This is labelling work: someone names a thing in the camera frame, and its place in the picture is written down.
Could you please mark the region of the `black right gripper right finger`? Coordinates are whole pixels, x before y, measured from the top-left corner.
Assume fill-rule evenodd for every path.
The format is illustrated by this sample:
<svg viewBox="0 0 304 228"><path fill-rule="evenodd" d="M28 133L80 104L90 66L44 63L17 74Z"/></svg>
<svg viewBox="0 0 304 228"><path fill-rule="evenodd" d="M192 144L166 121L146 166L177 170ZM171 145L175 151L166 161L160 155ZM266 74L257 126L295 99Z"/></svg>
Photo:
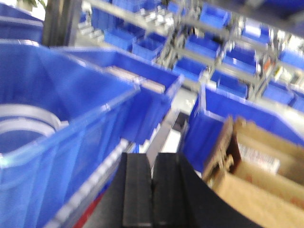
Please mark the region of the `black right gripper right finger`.
<svg viewBox="0 0 304 228"><path fill-rule="evenodd" d="M257 228L204 183L178 153L157 155L153 172L156 228Z"/></svg>

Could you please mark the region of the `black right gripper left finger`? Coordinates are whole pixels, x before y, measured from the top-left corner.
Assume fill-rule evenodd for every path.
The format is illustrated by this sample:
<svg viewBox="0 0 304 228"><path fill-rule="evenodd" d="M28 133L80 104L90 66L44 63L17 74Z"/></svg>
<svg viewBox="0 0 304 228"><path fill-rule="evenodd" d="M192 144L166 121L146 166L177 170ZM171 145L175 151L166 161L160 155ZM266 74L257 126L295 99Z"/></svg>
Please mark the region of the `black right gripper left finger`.
<svg viewBox="0 0 304 228"><path fill-rule="evenodd" d="M114 179L84 227L152 227L151 172L145 154L122 154Z"/></svg>

